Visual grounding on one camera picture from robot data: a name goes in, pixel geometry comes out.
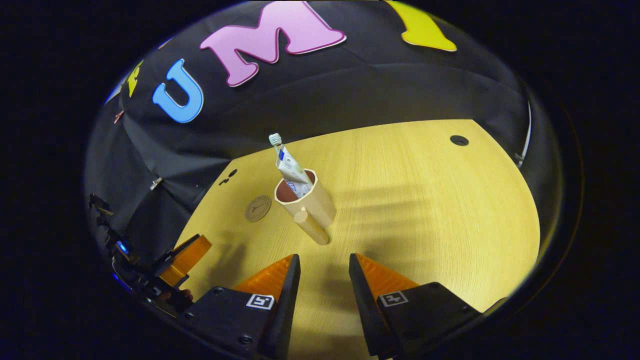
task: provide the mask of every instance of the toothbrush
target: toothbrush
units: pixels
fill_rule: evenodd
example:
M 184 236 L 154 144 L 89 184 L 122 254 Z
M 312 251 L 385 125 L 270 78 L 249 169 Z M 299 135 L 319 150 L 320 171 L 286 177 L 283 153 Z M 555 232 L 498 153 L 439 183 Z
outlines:
M 280 154 L 280 150 L 278 150 L 278 145 L 282 145 L 282 137 L 280 137 L 280 134 L 275 133 L 269 135 L 269 142 L 273 145 L 274 149 L 276 149 L 276 154 Z

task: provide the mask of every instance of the yellow letter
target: yellow letter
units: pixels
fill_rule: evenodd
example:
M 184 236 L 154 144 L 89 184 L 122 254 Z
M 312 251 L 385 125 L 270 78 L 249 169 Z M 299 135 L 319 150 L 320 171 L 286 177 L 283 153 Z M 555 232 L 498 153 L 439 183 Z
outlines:
M 140 72 L 140 65 L 142 65 L 142 61 L 136 65 L 136 68 L 133 69 L 131 75 L 127 78 L 127 82 L 129 83 L 129 97 L 133 95 L 133 89 L 135 89 L 136 84 L 138 84 L 138 73 Z
M 386 1 L 400 16 L 406 31 L 402 39 L 411 45 L 434 47 L 436 49 L 455 51 L 456 44 L 444 37 L 435 21 L 422 10 L 397 1 Z

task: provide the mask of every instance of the toothbrush head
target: toothbrush head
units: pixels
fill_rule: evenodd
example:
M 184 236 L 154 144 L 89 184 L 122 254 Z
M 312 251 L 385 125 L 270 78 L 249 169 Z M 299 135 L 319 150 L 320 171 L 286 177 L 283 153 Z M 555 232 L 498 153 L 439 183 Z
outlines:
M 278 133 L 271 134 L 271 135 L 269 135 L 269 142 L 273 146 L 282 145 L 282 138 L 280 137 L 280 134 L 278 134 Z

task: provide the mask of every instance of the cup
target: cup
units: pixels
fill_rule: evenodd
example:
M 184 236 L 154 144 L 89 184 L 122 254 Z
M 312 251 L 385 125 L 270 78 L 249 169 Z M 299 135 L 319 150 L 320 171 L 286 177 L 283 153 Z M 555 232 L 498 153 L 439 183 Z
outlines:
M 296 223 L 312 239 L 324 245 L 329 239 L 323 230 L 333 223 L 335 206 L 329 194 L 322 187 L 316 172 L 307 168 L 305 172 L 313 184 L 305 196 L 297 198 L 285 179 L 281 179 L 273 190 L 273 198 L 294 217 Z

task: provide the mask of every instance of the pink letter m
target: pink letter m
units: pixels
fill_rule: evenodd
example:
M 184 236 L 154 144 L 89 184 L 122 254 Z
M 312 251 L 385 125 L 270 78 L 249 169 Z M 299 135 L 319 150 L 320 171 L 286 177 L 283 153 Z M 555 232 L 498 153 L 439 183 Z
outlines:
M 289 39 L 289 54 L 304 54 L 339 44 L 347 36 L 334 30 L 306 1 L 274 1 L 262 9 L 257 28 L 229 25 L 209 35 L 201 49 L 209 48 L 227 70 L 228 86 L 238 86 L 258 73 L 258 64 L 247 63 L 239 52 L 264 62 L 278 61 L 278 31 Z

